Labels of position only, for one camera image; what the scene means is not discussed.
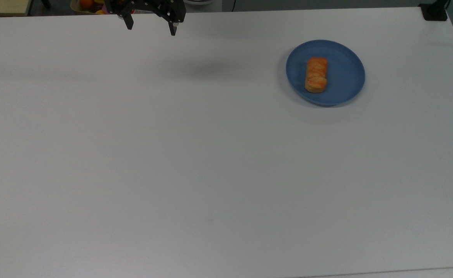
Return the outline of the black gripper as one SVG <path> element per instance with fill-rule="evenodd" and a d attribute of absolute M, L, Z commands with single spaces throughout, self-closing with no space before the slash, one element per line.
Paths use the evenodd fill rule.
<path fill-rule="evenodd" d="M 128 30 L 132 30 L 134 21 L 133 10 L 141 10 L 156 14 L 168 22 L 170 34 L 175 36 L 179 23 L 186 16 L 186 6 L 182 0 L 105 0 L 104 5 L 109 14 L 121 18 Z"/>

